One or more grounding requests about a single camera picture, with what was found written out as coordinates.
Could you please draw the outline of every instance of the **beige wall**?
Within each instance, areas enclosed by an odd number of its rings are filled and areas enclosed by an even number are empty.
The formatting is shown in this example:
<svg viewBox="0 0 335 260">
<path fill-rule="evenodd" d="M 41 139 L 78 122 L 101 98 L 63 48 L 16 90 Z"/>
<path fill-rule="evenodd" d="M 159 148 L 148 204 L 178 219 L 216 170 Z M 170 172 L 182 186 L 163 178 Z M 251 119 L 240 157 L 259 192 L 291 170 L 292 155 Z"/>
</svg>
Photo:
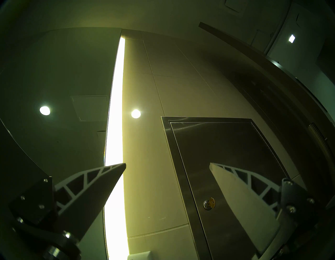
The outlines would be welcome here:
<svg viewBox="0 0 335 260">
<path fill-rule="evenodd" d="M 289 175 L 298 171 L 268 125 L 223 75 L 239 53 L 211 39 L 205 47 L 147 32 L 123 30 L 123 158 L 130 254 L 155 260 L 197 259 L 161 116 L 252 118 Z M 133 109 L 142 113 L 131 117 Z"/>
</svg>

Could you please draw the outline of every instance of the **small light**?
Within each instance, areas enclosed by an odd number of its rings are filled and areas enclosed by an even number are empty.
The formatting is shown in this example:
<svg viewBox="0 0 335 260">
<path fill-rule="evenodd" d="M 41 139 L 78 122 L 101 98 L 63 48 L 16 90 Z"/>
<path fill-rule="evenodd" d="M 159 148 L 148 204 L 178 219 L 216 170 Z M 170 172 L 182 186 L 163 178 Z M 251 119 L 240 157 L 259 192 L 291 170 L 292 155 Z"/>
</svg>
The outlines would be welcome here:
<svg viewBox="0 0 335 260">
<path fill-rule="evenodd" d="M 40 112 L 42 115 L 50 115 L 50 109 L 46 106 L 40 108 Z"/>
<path fill-rule="evenodd" d="M 141 116 L 141 112 L 135 109 L 133 112 L 131 112 L 131 116 L 133 118 L 139 118 Z"/>
<path fill-rule="evenodd" d="M 290 43 L 293 43 L 293 42 L 294 42 L 294 39 L 295 39 L 295 37 L 294 37 L 294 35 L 292 34 L 288 41 L 289 41 Z"/>
</svg>

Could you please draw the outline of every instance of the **keyhole lock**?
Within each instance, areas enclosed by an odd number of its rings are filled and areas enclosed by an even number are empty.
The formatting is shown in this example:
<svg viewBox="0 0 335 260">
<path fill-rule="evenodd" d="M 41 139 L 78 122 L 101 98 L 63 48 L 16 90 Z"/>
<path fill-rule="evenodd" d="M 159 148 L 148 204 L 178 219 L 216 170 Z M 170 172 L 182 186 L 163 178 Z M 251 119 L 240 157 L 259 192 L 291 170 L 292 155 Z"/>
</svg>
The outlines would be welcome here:
<svg viewBox="0 0 335 260">
<path fill-rule="evenodd" d="M 204 201 L 204 208 L 205 210 L 211 210 L 215 208 L 215 200 L 213 198 L 210 198 L 209 200 Z"/>
</svg>

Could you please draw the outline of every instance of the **stainless steel access panel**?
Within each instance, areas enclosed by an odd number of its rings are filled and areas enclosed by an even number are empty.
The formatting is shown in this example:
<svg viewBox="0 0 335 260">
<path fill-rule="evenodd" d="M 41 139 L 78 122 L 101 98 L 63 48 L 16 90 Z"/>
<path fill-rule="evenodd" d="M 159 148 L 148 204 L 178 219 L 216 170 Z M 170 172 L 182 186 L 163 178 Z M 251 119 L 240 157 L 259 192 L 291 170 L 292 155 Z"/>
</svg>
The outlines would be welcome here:
<svg viewBox="0 0 335 260">
<path fill-rule="evenodd" d="M 198 258 L 251 259 L 256 248 L 209 164 L 245 169 L 281 185 L 288 175 L 275 152 L 251 119 L 162 117 L 162 122 Z M 251 183 L 256 192 L 264 190 L 256 179 Z"/>
</svg>

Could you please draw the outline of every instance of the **access panel door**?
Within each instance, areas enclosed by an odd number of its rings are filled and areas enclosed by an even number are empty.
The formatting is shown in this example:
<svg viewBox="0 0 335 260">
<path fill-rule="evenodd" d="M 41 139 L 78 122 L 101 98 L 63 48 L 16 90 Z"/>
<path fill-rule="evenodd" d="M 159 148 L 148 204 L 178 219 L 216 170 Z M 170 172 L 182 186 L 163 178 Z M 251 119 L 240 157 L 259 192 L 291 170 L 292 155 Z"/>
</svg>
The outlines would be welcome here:
<svg viewBox="0 0 335 260">
<path fill-rule="evenodd" d="M 170 126 L 212 259 L 251 259 L 256 248 L 227 204 L 209 164 L 213 162 L 252 171 L 278 185 L 286 177 L 285 170 L 250 119 L 227 121 L 171 121 Z M 259 193 L 265 188 L 257 179 L 252 179 L 251 183 Z M 212 210 L 206 210 L 203 204 L 210 198 L 216 205 Z"/>
</svg>

